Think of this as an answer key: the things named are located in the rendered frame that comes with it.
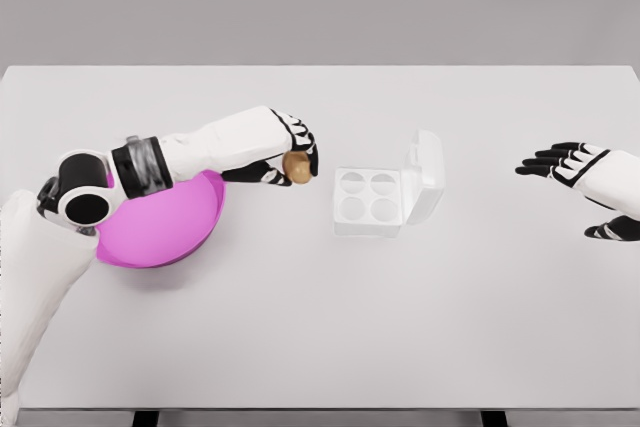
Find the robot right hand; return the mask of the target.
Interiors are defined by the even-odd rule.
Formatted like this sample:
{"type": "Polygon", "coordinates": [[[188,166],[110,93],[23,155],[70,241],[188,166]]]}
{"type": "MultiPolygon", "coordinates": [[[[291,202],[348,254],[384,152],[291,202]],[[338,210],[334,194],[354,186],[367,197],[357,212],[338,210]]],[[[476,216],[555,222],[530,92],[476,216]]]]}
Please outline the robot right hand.
{"type": "Polygon", "coordinates": [[[561,142],[522,160],[515,173],[551,179],[619,213],[586,228],[585,237],[640,242],[640,157],[588,142],[561,142]]]}

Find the brown egg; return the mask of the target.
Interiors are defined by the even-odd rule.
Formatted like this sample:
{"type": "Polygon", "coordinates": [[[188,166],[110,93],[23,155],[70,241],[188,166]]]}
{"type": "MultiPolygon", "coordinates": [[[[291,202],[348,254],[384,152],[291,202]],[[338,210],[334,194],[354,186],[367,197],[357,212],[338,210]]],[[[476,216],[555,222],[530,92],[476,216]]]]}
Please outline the brown egg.
{"type": "Polygon", "coordinates": [[[313,178],[311,158],[305,151],[289,151],[283,155],[282,168],[285,176],[294,184],[304,185],[313,178]]]}

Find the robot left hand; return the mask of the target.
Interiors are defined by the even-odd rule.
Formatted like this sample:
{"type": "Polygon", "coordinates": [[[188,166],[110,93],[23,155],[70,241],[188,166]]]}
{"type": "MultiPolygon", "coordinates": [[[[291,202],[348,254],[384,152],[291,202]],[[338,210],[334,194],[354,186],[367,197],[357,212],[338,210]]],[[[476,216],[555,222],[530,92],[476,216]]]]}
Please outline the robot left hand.
{"type": "Polygon", "coordinates": [[[319,173],[315,136],[299,118],[259,106],[218,121],[215,130],[219,144],[214,153],[226,182],[289,187],[292,180],[269,164],[270,159],[287,152],[305,153],[310,174],[316,177],[319,173]]]}

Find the white egg box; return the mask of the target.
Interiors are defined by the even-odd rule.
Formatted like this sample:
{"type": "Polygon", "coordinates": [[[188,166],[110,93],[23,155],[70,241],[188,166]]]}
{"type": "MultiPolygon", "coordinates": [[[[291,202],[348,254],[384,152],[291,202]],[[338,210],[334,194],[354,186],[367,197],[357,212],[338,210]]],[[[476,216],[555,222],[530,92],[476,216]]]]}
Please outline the white egg box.
{"type": "Polygon", "coordinates": [[[410,142],[402,168],[339,167],[334,180],[336,235],[395,238],[402,227],[428,219],[443,196],[441,140],[420,129],[410,142]]]}

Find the pink bowl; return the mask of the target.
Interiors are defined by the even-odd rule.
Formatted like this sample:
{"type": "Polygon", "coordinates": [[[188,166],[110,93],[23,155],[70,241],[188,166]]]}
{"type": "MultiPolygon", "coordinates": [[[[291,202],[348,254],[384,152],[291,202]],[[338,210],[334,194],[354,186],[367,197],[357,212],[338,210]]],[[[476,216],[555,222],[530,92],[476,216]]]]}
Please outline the pink bowl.
{"type": "Polygon", "coordinates": [[[178,262],[208,239],[225,197],[222,176],[204,171],[169,190],[128,200],[97,226],[97,259],[134,269],[178,262]]]}

